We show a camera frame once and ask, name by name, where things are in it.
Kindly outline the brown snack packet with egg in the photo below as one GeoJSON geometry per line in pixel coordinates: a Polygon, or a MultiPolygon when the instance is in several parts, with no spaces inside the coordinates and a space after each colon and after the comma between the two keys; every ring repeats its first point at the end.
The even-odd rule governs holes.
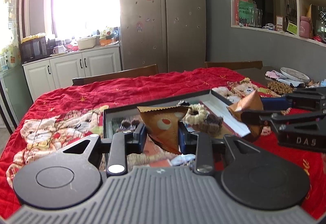
{"type": "Polygon", "coordinates": [[[187,113],[188,106],[137,107],[151,139],[167,152],[180,154],[178,123],[187,113]]]}

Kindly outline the wooden bead trivet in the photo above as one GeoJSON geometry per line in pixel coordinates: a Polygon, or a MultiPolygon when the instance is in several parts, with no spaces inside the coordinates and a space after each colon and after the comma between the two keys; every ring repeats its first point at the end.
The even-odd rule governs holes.
{"type": "Polygon", "coordinates": [[[277,81],[268,82],[267,87],[268,89],[280,96],[287,93],[292,93],[294,91],[293,87],[277,81]]]}

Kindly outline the white plate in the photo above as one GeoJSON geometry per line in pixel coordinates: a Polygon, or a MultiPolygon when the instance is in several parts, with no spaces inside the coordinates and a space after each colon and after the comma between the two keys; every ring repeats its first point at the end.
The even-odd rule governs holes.
{"type": "Polygon", "coordinates": [[[293,81],[308,83],[310,81],[310,78],[305,75],[304,73],[294,70],[292,68],[288,67],[281,67],[280,68],[281,74],[283,74],[288,79],[291,79],[293,81]]]}

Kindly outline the brown knitted bow right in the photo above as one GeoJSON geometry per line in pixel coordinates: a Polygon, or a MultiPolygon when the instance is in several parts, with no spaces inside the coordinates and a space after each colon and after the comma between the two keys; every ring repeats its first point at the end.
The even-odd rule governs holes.
{"type": "Polygon", "coordinates": [[[221,116],[209,114],[204,121],[198,125],[193,125],[193,128],[196,131],[204,132],[211,136],[217,136],[220,133],[222,126],[223,118],[221,116]]]}

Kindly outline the brown knitted bow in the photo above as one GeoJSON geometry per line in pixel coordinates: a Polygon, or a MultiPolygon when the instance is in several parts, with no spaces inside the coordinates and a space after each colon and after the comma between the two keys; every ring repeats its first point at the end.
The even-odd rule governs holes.
{"type": "Polygon", "coordinates": [[[222,126],[223,118],[221,116],[209,114],[204,121],[198,125],[193,125],[193,128],[196,131],[204,132],[211,136],[217,136],[220,133],[222,126]]]}
{"type": "Polygon", "coordinates": [[[138,127],[138,125],[140,124],[140,120],[139,119],[124,119],[122,120],[122,122],[120,123],[120,131],[135,131],[135,129],[138,127]]]}

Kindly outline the black shallow box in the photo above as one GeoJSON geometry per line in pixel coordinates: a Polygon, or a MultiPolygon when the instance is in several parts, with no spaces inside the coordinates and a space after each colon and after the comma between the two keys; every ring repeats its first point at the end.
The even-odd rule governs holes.
{"type": "Polygon", "coordinates": [[[103,134],[111,139],[118,132],[133,132],[126,142],[128,170],[179,166],[195,158],[199,132],[211,138],[250,134],[229,112],[231,104],[215,91],[206,90],[107,109],[103,134]]]}

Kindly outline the wooden chair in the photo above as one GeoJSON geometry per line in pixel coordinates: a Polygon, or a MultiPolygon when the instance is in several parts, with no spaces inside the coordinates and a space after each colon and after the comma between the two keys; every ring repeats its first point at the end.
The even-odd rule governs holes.
{"type": "Polygon", "coordinates": [[[141,76],[148,77],[148,76],[156,75],[158,73],[159,73],[158,66],[157,66],[157,64],[154,64],[154,65],[150,65],[150,66],[114,72],[111,74],[97,75],[97,76],[84,77],[84,78],[81,78],[81,77],[74,78],[72,80],[72,85],[73,86],[83,86],[83,85],[88,85],[88,84],[91,84],[94,82],[109,81],[109,80],[117,79],[117,78],[135,78],[135,77],[141,77],[141,76]]]}
{"type": "Polygon", "coordinates": [[[205,62],[206,68],[224,67],[230,70],[242,70],[248,68],[257,68],[261,70],[263,67],[262,61],[241,61],[241,62],[205,62]]]}

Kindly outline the cream knitted scrunchie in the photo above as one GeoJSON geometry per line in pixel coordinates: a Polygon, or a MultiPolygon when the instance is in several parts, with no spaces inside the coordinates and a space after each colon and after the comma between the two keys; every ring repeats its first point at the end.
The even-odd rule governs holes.
{"type": "Polygon", "coordinates": [[[183,118],[183,122],[189,125],[199,125],[203,123],[210,112],[203,104],[191,104],[183,118]]]}

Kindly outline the red bear-print quilt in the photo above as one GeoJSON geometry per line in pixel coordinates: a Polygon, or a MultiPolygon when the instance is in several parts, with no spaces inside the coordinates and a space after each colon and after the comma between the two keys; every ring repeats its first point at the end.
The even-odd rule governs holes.
{"type": "Polygon", "coordinates": [[[70,86],[41,95],[11,134],[1,154],[1,217],[8,218],[20,207],[12,188],[16,172],[83,136],[102,134],[105,109],[230,87],[243,79],[244,75],[227,68],[198,68],[70,86]]]}

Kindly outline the pink thermos bottle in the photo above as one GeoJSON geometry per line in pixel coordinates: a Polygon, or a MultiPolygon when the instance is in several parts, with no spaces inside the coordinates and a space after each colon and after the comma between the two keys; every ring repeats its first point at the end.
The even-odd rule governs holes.
{"type": "Polygon", "coordinates": [[[310,25],[311,19],[306,16],[300,16],[300,29],[299,29],[299,36],[302,38],[309,39],[310,38],[310,25]]]}

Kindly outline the green paper sign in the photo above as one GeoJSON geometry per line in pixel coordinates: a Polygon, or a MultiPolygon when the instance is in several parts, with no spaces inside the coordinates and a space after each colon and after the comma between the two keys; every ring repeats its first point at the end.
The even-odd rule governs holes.
{"type": "Polygon", "coordinates": [[[255,5],[246,1],[238,2],[238,21],[240,26],[254,25],[255,5]]]}

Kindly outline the white kitchen cabinet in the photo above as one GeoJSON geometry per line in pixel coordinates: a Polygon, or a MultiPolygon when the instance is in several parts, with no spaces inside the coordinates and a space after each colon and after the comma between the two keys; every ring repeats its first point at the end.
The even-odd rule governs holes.
{"type": "Polygon", "coordinates": [[[120,45],[96,46],[23,64],[32,100],[49,91],[72,85],[74,78],[122,70],[120,45]]]}

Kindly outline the white mug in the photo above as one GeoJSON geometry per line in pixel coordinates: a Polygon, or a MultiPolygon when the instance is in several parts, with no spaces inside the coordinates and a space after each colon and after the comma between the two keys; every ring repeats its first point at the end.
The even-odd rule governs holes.
{"type": "Polygon", "coordinates": [[[66,47],[64,45],[58,45],[53,48],[53,54],[66,53],[66,47]]]}

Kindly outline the silver double-door refrigerator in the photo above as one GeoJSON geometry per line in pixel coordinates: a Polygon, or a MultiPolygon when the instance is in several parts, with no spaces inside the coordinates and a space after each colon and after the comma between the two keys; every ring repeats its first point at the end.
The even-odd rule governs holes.
{"type": "Polygon", "coordinates": [[[206,60],[206,0],[120,0],[125,70],[192,71],[206,60]]]}

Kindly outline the cream plastic basin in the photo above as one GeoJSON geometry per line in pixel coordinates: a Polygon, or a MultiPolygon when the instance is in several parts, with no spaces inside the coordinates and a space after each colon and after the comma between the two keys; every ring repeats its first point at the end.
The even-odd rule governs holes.
{"type": "Polygon", "coordinates": [[[77,40],[77,46],[79,50],[90,49],[95,47],[96,45],[96,37],[89,36],[86,38],[80,38],[77,40]]]}

